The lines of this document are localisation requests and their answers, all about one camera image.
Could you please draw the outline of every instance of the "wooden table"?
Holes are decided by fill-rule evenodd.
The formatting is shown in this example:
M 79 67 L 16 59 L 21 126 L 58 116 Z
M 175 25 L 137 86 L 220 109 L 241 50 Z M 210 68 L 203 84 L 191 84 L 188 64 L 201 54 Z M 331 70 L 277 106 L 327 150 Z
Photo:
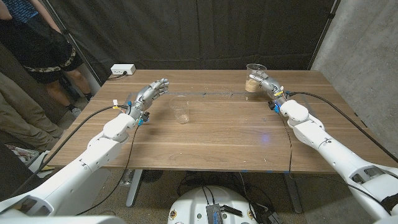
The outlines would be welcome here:
M 326 98 L 369 131 L 320 72 L 270 70 L 267 73 L 285 90 L 306 91 Z M 163 77 L 170 81 L 169 93 L 156 99 L 148 109 L 150 122 L 137 132 L 130 169 L 289 170 L 290 144 L 284 124 L 269 109 L 269 99 L 264 92 L 245 91 L 245 70 L 137 70 L 134 75 L 107 81 L 59 142 L 88 115 L 111 106 L 113 99 L 123 104 L 133 93 L 131 100 L 134 101 L 135 93 L 141 88 Z M 170 99 L 177 95 L 185 95 L 190 100 L 190 121 L 187 124 L 177 123 L 169 108 Z M 326 103 L 310 96 L 295 95 L 292 98 L 320 119 L 330 135 L 363 159 L 396 166 L 389 156 Z M 65 166 L 78 157 L 86 149 L 88 141 L 118 113 L 118 110 L 107 110 L 87 121 L 50 165 Z M 292 172 L 334 173 L 316 150 L 299 142 L 288 129 L 292 138 Z M 130 147 L 131 138 L 123 145 L 119 157 L 105 167 L 124 167 Z

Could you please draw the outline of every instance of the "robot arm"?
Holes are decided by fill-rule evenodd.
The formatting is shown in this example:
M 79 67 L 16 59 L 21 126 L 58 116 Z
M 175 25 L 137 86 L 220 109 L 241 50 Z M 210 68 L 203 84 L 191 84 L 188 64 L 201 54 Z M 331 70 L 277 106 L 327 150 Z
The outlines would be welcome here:
M 126 113 L 105 124 L 104 129 L 88 144 L 87 150 L 49 180 L 30 192 L 0 203 L 0 217 L 54 216 L 62 203 L 97 169 L 115 159 L 132 129 L 140 119 L 146 119 L 153 100 L 168 91 L 167 79 L 144 87 Z
M 348 184 L 372 195 L 391 215 L 398 215 L 398 169 L 365 161 L 342 145 L 326 131 L 322 122 L 308 113 L 306 107 L 295 100 L 287 100 L 283 87 L 268 75 L 250 75 L 261 83 L 272 99 L 272 105 L 283 116 L 289 117 L 288 125 L 302 143 L 317 150 Z M 390 216 L 381 205 L 364 193 L 349 188 L 362 207 L 375 219 Z

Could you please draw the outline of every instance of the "black cable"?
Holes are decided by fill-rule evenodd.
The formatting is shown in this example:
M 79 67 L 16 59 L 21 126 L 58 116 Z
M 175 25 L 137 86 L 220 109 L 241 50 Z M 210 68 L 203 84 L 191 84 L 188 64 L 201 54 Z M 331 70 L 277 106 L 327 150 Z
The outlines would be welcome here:
M 253 212 L 252 209 L 251 209 L 251 204 L 253 203 L 253 201 L 249 200 L 248 194 L 247 194 L 247 192 L 246 192 L 246 186 L 245 186 L 244 181 L 243 181 L 242 173 L 239 172 L 239 175 L 241 176 L 241 179 L 242 179 L 242 185 L 243 185 L 243 190 L 244 190 L 244 196 L 245 196 L 246 200 L 249 202 L 249 209 L 250 209 L 250 212 L 252 213 L 253 218 L 254 218 L 254 220 L 255 220 L 257 223 L 263 224 L 264 222 L 263 222 L 259 217 L 257 217 L 256 214 L 254 214 L 254 212 Z
M 122 75 L 118 75 L 116 77 L 108 78 L 108 80 L 119 80 L 121 77 L 127 75 L 127 71 L 124 71 Z
M 334 180 L 334 179 L 331 179 L 331 178 L 328 178 L 328 177 L 323 177 L 323 176 L 318 176 L 318 175 L 316 175 L 316 176 L 311 176 L 311 177 L 293 178 L 293 177 L 292 177 L 292 173 L 291 173 L 291 170 L 292 170 L 292 154 L 293 154 L 292 140 L 291 140 L 291 138 L 290 138 L 289 132 L 287 131 L 287 127 L 286 127 L 285 121 L 283 120 L 283 118 L 281 117 L 281 115 L 280 115 L 279 113 L 278 113 L 278 115 L 279 115 L 279 117 L 281 118 L 281 120 L 282 120 L 282 122 L 283 122 L 283 124 L 284 124 L 284 126 L 285 126 L 285 130 L 286 130 L 287 136 L 289 137 L 289 142 L 290 142 L 289 177 L 290 177 L 292 180 L 302 180 L 302 179 L 308 179 L 308 178 L 323 178 L 323 179 L 331 180 L 331 181 L 334 181 L 334 182 L 337 182 L 337 183 L 340 183 L 340 184 L 344 184 L 344 185 L 346 185 L 346 186 L 348 186 L 348 187 L 351 187 L 351 188 L 353 188 L 353 189 L 355 189 L 355 190 L 358 190 L 358 191 L 362 192 L 363 194 L 367 195 L 368 197 L 370 197 L 371 199 L 373 199 L 375 202 L 377 202 L 382 208 L 384 208 L 385 211 L 386 211 L 389 215 L 391 215 L 391 212 L 388 210 L 388 208 L 386 208 L 377 198 L 373 197 L 371 194 L 369 194 L 369 193 L 367 193 L 367 192 L 365 192 L 365 191 L 363 191 L 363 190 L 361 190 L 361 189 L 359 189 L 359 188 L 357 188 L 357 187 L 355 187 L 355 186 L 353 186 L 353 185 L 351 185 L 351 184 L 348 184 L 348 183 L 346 183 L 346 182 L 342 182 L 342 181 L 339 181 L 339 180 Z
M 134 135 L 133 135 L 133 137 L 132 137 L 132 143 L 131 143 L 131 148 L 130 148 L 130 154 L 129 154 L 129 158 L 127 159 L 127 164 L 126 164 L 126 166 L 125 166 L 125 168 L 124 168 L 124 170 L 123 170 L 123 172 L 122 172 L 122 176 L 120 177 L 119 181 L 118 181 L 118 182 L 116 183 L 116 185 L 114 186 L 114 189 L 113 189 L 113 190 L 111 191 L 111 193 L 109 193 L 109 195 L 106 196 L 106 198 L 105 198 L 104 200 L 102 200 L 100 203 L 98 203 L 98 204 L 92 206 L 91 208 L 85 210 L 84 212 L 80 212 L 80 213 L 77 214 L 77 215 L 81 215 L 81 214 L 83 214 L 83 213 L 86 213 L 86 212 L 90 211 L 91 209 L 96 208 L 98 205 L 101 205 L 101 204 L 102 204 L 106 199 L 108 199 L 108 198 L 112 195 L 112 193 L 117 189 L 117 187 L 118 187 L 120 181 L 122 181 L 122 179 L 123 179 L 124 172 L 126 171 L 127 166 L 129 165 L 130 156 L 131 156 L 131 152 L 132 152 L 132 145 L 134 144 L 134 139 L 136 138 L 136 134 L 137 134 L 138 128 L 139 128 L 139 126 L 136 128 L 136 131 L 134 132 Z
M 207 195 L 206 195 L 206 192 L 205 192 L 205 189 L 203 188 L 203 186 L 201 187 L 201 189 L 203 190 L 203 193 L 205 194 L 207 205 L 209 205 L 210 203 L 209 203 L 209 200 L 207 199 Z
M 337 110 L 337 112 L 339 112 L 341 115 L 343 115 L 349 122 L 351 122 L 351 124 L 353 124 L 356 128 L 358 128 L 358 130 L 360 130 L 366 137 L 368 137 L 374 144 L 376 144 L 379 148 L 381 148 L 381 150 L 383 150 L 389 157 L 391 157 L 391 159 L 393 159 L 394 161 L 398 162 L 398 158 L 396 158 L 393 154 L 391 154 L 391 152 L 389 152 L 385 147 L 383 147 L 379 142 L 377 142 L 372 136 L 370 136 L 366 131 L 364 131 L 361 127 L 359 127 L 359 125 L 357 125 L 351 118 L 349 118 L 346 114 L 344 114 L 344 112 L 342 112 L 339 108 L 337 108 L 337 106 L 335 106 L 333 103 L 329 102 L 328 100 L 317 96 L 315 94 L 312 93 L 306 93 L 306 92 L 293 92 L 293 93 L 289 93 L 289 96 L 294 96 L 296 94 L 303 94 L 303 95 L 308 95 L 308 96 L 312 96 L 315 98 L 318 98 L 319 100 L 324 101 L 325 103 L 329 104 L 331 107 L 333 107 L 335 110 Z
M 127 108 L 127 106 L 124 106 L 124 105 L 118 105 L 118 107 L 122 107 L 122 108 L 124 108 L 124 109 L 126 109 Z M 96 114 L 98 114 L 98 113 L 100 113 L 100 112 L 102 112 L 102 111 L 104 111 L 104 110 L 108 110 L 108 109 L 111 109 L 111 108 L 113 108 L 113 106 L 108 106 L 108 107 L 105 107 L 105 108 L 103 108 L 103 109 L 100 109 L 99 111 L 97 111 L 97 112 L 94 112 L 93 114 L 91 114 L 91 115 L 89 115 L 84 121 L 82 121 L 80 124 L 79 124 L 79 126 L 77 126 L 76 128 L 75 128 L 75 130 L 73 130 L 72 131 L 72 133 L 70 133 L 69 134 L 69 136 L 61 143 L 61 145 L 59 145 L 59 147 L 54 151 L 54 153 L 27 179 L 27 180 L 25 180 L 25 182 L 21 185 L 21 186 L 19 186 L 18 187 L 18 189 L 17 190 L 15 190 L 11 195 L 10 195 L 10 197 L 9 198 L 12 198 L 12 197 L 14 197 L 14 196 L 16 196 L 17 194 L 18 194 L 18 192 L 20 192 L 22 189 L 24 189 L 25 187 L 26 187 L 26 185 L 30 182 L 30 181 L 32 181 L 32 179 L 52 160 L 52 158 L 54 158 L 54 156 L 55 155 L 57 155 L 57 153 L 59 152 L 59 150 L 61 150 L 61 148 L 65 145 L 65 143 L 67 143 L 67 141 L 73 136 L 73 134 L 75 134 L 78 130 L 79 130 L 79 128 L 80 127 L 82 127 L 83 126 L 83 124 L 84 123 L 86 123 L 86 121 L 88 121 L 91 117 L 93 117 L 94 115 L 96 115 Z
M 214 195 L 213 195 L 213 193 L 211 192 L 211 190 L 207 187 L 207 186 L 205 186 L 206 188 L 207 188 L 207 190 L 209 190 L 210 191 L 210 193 L 211 193 L 211 197 L 212 197 L 212 199 L 213 199 L 213 205 L 215 205 L 216 204 L 216 202 L 214 201 Z

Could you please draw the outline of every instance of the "plastic cup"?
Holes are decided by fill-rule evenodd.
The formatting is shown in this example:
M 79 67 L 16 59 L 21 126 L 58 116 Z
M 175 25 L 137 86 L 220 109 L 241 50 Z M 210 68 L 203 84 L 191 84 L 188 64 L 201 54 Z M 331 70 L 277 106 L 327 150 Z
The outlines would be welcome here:
M 267 68 L 263 65 L 254 64 L 254 63 L 248 64 L 246 66 L 246 68 L 247 68 L 247 70 L 246 70 L 246 86 L 244 89 L 251 93 L 261 91 L 260 83 L 254 81 L 249 76 L 250 76 L 250 74 L 260 75 L 262 72 L 265 72 L 267 70 Z
M 175 96 L 170 100 L 170 108 L 174 111 L 175 119 L 180 124 L 189 121 L 189 100 L 186 96 Z

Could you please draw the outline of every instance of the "black curtain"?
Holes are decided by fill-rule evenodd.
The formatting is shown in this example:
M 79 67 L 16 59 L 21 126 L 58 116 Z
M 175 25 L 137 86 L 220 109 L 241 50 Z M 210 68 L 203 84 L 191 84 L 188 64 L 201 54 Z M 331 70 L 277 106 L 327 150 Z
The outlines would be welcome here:
M 50 0 L 102 82 L 138 69 L 305 70 L 334 0 Z

